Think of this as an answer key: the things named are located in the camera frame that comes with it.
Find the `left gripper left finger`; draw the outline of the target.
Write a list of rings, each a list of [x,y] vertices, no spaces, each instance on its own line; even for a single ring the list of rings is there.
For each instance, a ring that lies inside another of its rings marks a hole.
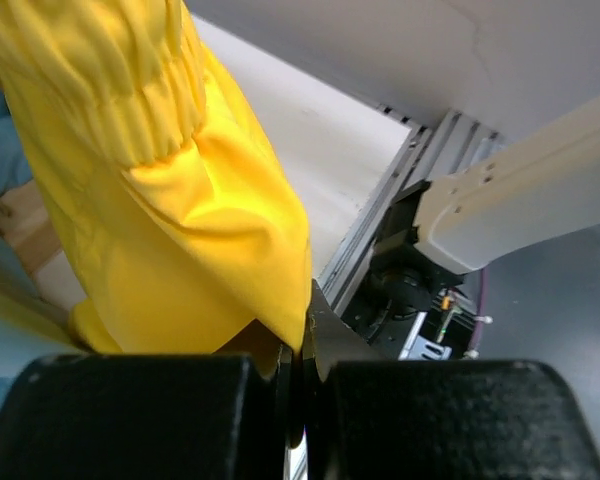
[[[280,479],[298,358],[63,354],[0,409],[0,479]]]

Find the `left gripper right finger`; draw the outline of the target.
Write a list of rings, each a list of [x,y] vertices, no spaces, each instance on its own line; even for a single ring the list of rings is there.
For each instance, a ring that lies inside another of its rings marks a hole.
[[[579,404],[544,363],[384,360],[319,287],[303,360],[312,479],[600,479]]]

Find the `yellow shorts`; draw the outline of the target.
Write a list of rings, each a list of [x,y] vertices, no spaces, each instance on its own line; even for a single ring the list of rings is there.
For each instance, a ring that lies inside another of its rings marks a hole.
[[[299,353],[304,207],[182,1],[0,1],[0,88],[99,353]]]

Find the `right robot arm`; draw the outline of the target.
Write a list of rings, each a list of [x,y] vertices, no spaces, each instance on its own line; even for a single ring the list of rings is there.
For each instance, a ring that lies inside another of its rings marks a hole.
[[[396,199],[373,268],[479,270],[511,252],[600,224],[600,96],[467,170]]]

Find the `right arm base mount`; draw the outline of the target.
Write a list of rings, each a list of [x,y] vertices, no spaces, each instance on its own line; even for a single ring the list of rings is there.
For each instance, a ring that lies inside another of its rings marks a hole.
[[[368,268],[339,316],[383,359],[476,360],[492,318],[483,313],[483,291],[465,287],[469,278]]]

